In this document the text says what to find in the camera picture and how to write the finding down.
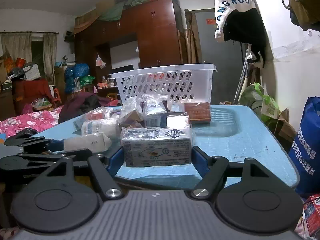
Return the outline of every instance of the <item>white plastic basket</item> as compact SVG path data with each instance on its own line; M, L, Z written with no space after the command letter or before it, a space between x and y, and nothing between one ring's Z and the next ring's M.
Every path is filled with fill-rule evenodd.
M213 71L217 71L213 64L172 65L114 73L112 78L117 81L122 101L155 92L170 95L174 102L210 102Z

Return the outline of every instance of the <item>maroon clothing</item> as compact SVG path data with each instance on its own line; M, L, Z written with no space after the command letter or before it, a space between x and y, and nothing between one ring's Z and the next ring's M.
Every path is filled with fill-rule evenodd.
M110 106L110 103L110 98L98 97L89 92L78 93L74 98L65 103L60 112L58 123L85 114L99 106Z

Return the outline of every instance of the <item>white box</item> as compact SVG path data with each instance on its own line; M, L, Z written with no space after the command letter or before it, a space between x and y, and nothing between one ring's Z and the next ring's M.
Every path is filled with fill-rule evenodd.
M191 163L189 128L122 128L121 145L127 167Z
M32 67L28 66L23 68L23 71L26 72L26 80L35 80L40 78L40 72L38 68L38 64L34 64Z

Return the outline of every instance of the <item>pipe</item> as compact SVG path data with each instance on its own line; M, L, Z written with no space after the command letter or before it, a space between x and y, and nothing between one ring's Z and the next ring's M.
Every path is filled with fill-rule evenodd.
M54 33L54 34L59 34L59 33L56 33L56 32L0 32L0 33Z

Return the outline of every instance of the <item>window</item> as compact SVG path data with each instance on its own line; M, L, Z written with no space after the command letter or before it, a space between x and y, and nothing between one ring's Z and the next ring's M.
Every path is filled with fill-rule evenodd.
M32 62L37 63L41 77L45 78L43 64L43 41L31 41L31 53Z

